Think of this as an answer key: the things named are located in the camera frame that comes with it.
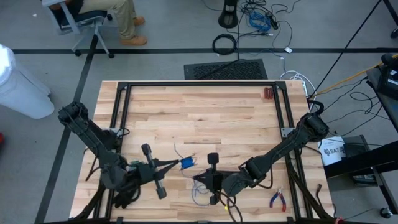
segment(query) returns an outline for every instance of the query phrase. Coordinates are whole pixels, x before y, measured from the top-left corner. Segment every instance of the gray floor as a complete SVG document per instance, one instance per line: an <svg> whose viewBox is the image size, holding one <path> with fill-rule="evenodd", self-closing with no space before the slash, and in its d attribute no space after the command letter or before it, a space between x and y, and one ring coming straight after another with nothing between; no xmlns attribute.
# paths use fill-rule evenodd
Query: gray floor
<svg viewBox="0 0 398 224"><path fill-rule="evenodd" d="M268 6L277 1L268 1ZM291 6L293 0L279 1ZM391 1L398 10L398 2ZM136 0L139 14L146 24L139 28L148 37L144 49L209 48L213 39L225 32L216 20L219 12L208 10L200 0ZM222 1L207 0L210 7L220 8ZM293 13L281 13L278 20L288 21L294 30L291 47L344 47L367 16L375 0L302 0ZM103 35L109 48L119 45L115 23L106 22ZM394 21L381 3L349 47L398 47L398 39L389 38L395 28ZM0 1L0 44L13 49L67 49L78 39L73 34L57 36L38 1ZM241 32L252 31L241 24ZM282 26L276 47L284 47L289 40L289 28ZM241 47L271 47L273 38L255 37L241 39ZM371 67L380 61L382 54L344 54L324 82L321 89ZM314 85L322 80L338 54L283 54L288 70L306 75ZM72 101L86 55L16 55L37 78L52 90L56 111ZM102 80L182 80L183 65L188 63L221 62L234 60L235 55L216 54L120 54L110 60L104 54L94 56L81 101L92 116ZM241 58L261 58L270 79L278 79L283 72L282 60L272 54L241 54ZM319 100L329 105L347 89L322 95ZM366 85L357 91L373 96ZM357 103L349 97L342 98L323 114L329 121L358 108L367 108L368 102ZM371 115L356 114L330 124L332 130L345 133ZM63 127L57 114L33 120L0 106L0 132L6 143L0 147L0 223L33 223L50 169L62 135ZM350 135L365 135L369 143L385 144L397 139L391 123L375 118ZM71 136L62 163L55 192L46 221L66 220L72 204L83 144ZM394 195L398 197L396 172L384 175ZM383 219L378 209L386 203L378 188L357 188L346 177L329 180L337 215L350 217L369 208L377 208L352 220L374 223L397 223L398 218Z"/></svg>

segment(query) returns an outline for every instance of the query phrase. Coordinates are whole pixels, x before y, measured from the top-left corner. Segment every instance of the black floor mat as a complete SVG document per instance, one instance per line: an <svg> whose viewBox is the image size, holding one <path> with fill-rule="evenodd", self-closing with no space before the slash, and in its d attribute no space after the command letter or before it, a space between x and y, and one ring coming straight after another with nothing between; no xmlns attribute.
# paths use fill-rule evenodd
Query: black floor mat
<svg viewBox="0 0 398 224"><path fill-rule="evenodd" d="M231 62L200 63L184 65L186 80L261 80L268 79L261 59L240 60L211 73L217 68Z"/></svg>

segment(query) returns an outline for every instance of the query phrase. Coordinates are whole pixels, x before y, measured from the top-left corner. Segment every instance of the office chair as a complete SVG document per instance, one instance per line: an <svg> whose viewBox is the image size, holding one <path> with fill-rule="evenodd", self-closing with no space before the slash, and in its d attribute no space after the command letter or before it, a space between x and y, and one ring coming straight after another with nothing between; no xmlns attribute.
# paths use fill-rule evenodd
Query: office chair
<svg viewBox="0 0 398 224"><path fill-rule="evenodd" d="M62 11L53 11L49 8L54 4L60 4ZM69 33L80 34L85 29L89 29L86 35L81 37L81 39L72 47L72 51L76 56L80 56L81 52L77 50L77 47L87 38L96 35L98 40L101 42L105 52L108 54L109 58L114 58L114 54L110 53L108 48L105 46L104 39L100 33L100 27L103 25L104 18L107 17L108 20L112 20L111 15L107 15L106 11L91 11L83 14L79 14L73 17L65 4L64 0L43 0L42 5L46 8L46 11L51 17L55 30L59 35L65 35Z"/></svg>

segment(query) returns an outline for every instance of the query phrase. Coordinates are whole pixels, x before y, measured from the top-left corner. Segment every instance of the person's leg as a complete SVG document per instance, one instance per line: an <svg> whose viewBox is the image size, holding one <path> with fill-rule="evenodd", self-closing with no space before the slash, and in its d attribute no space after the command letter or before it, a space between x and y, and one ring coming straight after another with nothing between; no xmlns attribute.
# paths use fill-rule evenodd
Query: person's leg
<svg viewBox="0 0 398 224"><path fill-rule="evenodd" d="M134 18L136 12L132 0L84 0L80 14L95 10L112 9L116 15L119 27L119 35L123 44L142 45L146 43L145 37L136 36ZM144 18L137 20L142 24Z"/></svg>

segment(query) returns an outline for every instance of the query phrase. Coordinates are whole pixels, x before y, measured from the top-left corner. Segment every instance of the person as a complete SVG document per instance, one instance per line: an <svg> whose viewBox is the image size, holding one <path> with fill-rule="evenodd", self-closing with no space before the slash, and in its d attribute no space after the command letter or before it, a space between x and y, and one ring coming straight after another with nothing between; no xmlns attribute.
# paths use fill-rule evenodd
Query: person
<svg viewBox="0 0 398 224"><path fill-rule="evenodd" d="M144 45L146 37L136 34L136 26L145 23L142 16L137 16L132 0L65 0L72 16L95 10L113 10L118 22L119 36L124 45ZM53 11L62 11L61 5L50 6Z"/></svg>

